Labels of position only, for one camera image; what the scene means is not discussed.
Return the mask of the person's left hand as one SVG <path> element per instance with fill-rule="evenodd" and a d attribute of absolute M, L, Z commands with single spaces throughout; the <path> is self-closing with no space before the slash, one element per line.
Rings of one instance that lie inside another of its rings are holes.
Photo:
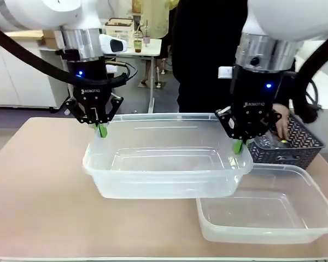
<path fill-rule="evenodd" d="M 280 139 L 288 140 L 289 109 L 281 104 L 274 104 L 273 109 L 282 116 L 276 123 L 278 136 Z"/>

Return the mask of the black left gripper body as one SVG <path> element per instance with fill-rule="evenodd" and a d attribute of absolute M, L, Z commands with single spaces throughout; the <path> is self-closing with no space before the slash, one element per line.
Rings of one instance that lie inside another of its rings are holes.
<path fill-rule="evenodd" d="M 79 80 L 103 81 L 108 79 L 104 58 L 67 62 L 67 68 Z M 76 100 L 87 115 L 96 116 L 99 121 L 101 113 L 107 112 L 106 104 L 110 96 L 111 90 L 105 85 L 78 84 L 73 86 L 73 96 L 69 99 Z"/>

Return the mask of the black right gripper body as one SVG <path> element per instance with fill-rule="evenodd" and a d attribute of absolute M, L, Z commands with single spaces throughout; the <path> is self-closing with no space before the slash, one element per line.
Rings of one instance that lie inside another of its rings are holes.
<path fill-rule="evenodd" d="M 231 82 L 231 111 L 247 138 L 247 122 L 262 117 L 273 109 L 283 72 L 260 72 L 236 65 Z"/>

